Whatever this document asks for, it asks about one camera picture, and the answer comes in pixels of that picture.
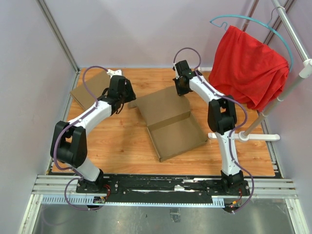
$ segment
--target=flat cardboard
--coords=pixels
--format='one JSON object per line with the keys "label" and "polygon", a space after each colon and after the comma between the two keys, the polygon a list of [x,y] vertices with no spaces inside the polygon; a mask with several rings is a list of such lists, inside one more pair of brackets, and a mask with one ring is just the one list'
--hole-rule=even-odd
{"label": "flat cardboard", "polygon": [[138,97],[129,108],[138,107],[147,125],[154,148],[163,162],[205,144],[208,140],[191,113],[185,96],[175,86]]}
{"label": "flat cardboard", "polygon": [[[109,87],[110,76],[106,72],[100,72],[86,81],[87,87],[96,96],[102,95],[105,88]],[[84,85],[80,85],[70,92],[73,99],[84,109],[89,109],[94,104],[93,97],[87,92]]]}

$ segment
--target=wooden surface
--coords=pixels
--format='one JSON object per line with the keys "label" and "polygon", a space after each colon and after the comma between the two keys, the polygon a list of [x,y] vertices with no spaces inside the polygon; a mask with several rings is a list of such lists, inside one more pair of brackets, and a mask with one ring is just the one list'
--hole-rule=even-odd
{"label": "wooden surface", "polygon": [[[174,85],[171,69],[122,69],[137,97]],[[86,80],[101,72],[91,69]],[[82,85],[82,75],[78,85]],[[205,132],[211,132],[207,123],[207,104],[195,93],[186,95],[191,110]],[[236,107],[237,123],[244,119],[243,111]],[[80,115],[83,110],[73,101],[68,120]],[[246,129],[257,118],[256,111],[248,110]],[[262,133],[261,126],[254,133]],[[268,148],[264,141],[235,141],[239,163],[254,176],[274,176]],[[99,124],[87,137],[88,157],[104,173],[126,174],[175,174],[175,175],[220,175],[221,156],[217,140],[159,162],[145,122],[137,108],[125,105],[120,115],[113,115]]]}

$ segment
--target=teal plastic hanger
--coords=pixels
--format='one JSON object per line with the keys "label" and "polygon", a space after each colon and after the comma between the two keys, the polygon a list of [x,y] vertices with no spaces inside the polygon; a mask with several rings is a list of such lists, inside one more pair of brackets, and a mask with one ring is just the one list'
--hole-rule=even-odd
{"label": "teal plastic hanger", "polygon": [[228,18],[228,17],[232,17],[232,18],[242,18],[242,19],[250,20],[250,21],[256,22],[256,23],[262,25],[263,27],[266,27],[267,29],[270,29],[272,32],[274,32],[274,33],[281,39],[281,41],[284,43],[284,45],[285,45],[285,47],[286,47],[286,49],[287,49],[287,51],[288,51],[289,57],[290,57],[290,59],[291,59],[291,65],[290,65],[289,71],[290,71],[290,72],[292,71],[292,69],[293,69],[293,54],[292,54],[292,51],[291,51],[289,45],[287,44],[287,42],[285,41],[285,39],[284,39],[276,30],[274,30],[273,28],[271,28],[268,24],[265,24],[265,23],[263,23],[263,22],[261,22],[261,21],[259,21],[259,20],[257,20],[257,19],[250,18],[250,17],[248,17],[248,16],[241,16],[241,15],[222,15],[222,16],[217,16],[217,17],[214,17],[214,18],[210,21],[210,23],[212,23],[213,25],[215,25],[215,26],[217,26],[217,27],[219,27],[219,28],[222,28],[223,25],[225,24],[224,29],[225,29],[225,30],[228,30],[229,24],[228,24],[227,22],[223,22],[221,25],[218,25],[218,24],[214,23],[214,20],[216,20],[216,19],[218,19],[218,18]]}

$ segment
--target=wooden table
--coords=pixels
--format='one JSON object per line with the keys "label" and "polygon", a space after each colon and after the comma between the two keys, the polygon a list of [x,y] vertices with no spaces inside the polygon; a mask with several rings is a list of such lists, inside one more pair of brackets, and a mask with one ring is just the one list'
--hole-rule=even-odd
{"label": "wooden table", "polygon": [[[86,80],[101,72],[91,69]],[[174,85],[175,76],[171,69],[122,69],[137,97]],[[77,85],[82,85],[80,75]],[[197,121],[207,133],[211,132],[207,123],[207,104],[195,93],[186,95]],[[237,123],[244,119],[244,113],[236,107]],[[68,120],[83,113],[73,101]],[[248,110],[248,121],[240,130],[245,130],[256,118],[257,113]],[[253,133],[262,133],[258,126]],[[270,155],[264,141],[236,141],[239,163],[254,176],[274,176]],[[204,146],[159,162],[145,122],[137,108],[125,105],[120,115],[113,115],[99,124],[87,137],[88,157],[104,173],[121,174],[174,174],[174,175],[220,175],[221,155],[217,140],[208,140]]]}

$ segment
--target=red fabric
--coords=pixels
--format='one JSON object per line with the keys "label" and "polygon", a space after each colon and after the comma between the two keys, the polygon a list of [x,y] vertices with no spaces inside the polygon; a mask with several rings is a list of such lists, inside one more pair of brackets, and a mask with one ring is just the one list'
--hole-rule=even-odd
{"label": "red fabric", "polygon": [[230,26],[217,48],[209,82],[248,108],[262,111],[283,91],[288,72],[287,61],[276,51]]}

